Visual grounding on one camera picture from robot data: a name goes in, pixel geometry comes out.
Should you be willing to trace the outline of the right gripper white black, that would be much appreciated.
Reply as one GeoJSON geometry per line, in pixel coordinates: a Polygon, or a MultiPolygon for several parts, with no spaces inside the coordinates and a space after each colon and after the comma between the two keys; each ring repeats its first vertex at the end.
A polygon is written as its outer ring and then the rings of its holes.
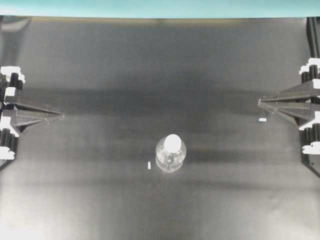
{"type": "Polygon", "coordinates": [[[310,58],[300,68],[301,84],[263,96],[258,106],[292,122],[304,132],[303,153],[320,152],[320,59],[310,58]]]}

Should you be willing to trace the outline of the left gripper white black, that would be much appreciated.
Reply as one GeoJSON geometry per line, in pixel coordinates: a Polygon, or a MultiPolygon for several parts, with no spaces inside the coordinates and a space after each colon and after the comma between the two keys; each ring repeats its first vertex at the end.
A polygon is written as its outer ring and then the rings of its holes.
{"type": "Polygon", "coordinates": [[[59,109],[41,102],[15,96],[23,88],[25,76],[18,66],[0,68],[0,159],[14,160],[18,137],[29,126],[63,119],[59,109]]]}

